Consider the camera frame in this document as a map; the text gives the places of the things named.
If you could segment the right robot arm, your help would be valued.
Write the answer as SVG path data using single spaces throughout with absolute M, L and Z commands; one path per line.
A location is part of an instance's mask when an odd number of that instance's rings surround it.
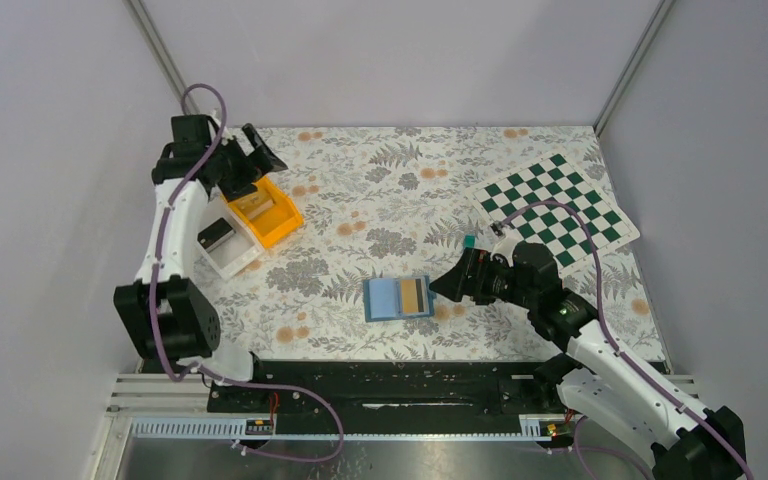
M 749 476 L 741 419 L 727 407 L 706 407 L 611 334 L 597 309 L 564 287 L 546 246 L 520 242 L 508 256 L 466 248 L 430 288 L 453 302 L 526 309 L 538 334 L 561 351 L 539 379 L 562 405 L 632 449 L 653 478 Z

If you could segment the blue card holder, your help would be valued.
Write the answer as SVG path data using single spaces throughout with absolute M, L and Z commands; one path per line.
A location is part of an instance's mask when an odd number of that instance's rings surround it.
M 406 316 L 401 311 L 399 282 L 402 279 L 423 277 L 427 295 L 427 312 L 416 316 Z M 367 323 L 409 320 L 433 317 L 436 294 L 429 289 L 430 278 L 427 275 L 399 278 L 375 277 L 362 282 L 364 315 Z

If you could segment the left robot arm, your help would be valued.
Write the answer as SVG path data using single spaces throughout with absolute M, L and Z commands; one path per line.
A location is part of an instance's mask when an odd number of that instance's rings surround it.
M 143 360 L 157 360 L 174 382 L 190 373 L 241 386 L 255 356 L 223 340 L 217 310 L 192 279 L 201 220 L 213 191 L 237 200 L 286 164 L 247 123 L 237 135 L 210 115 L 174 116 L 173 139 L 151 171 L 155 213 L 146 253 L 132 282 L 115 288 L 114 307 Z

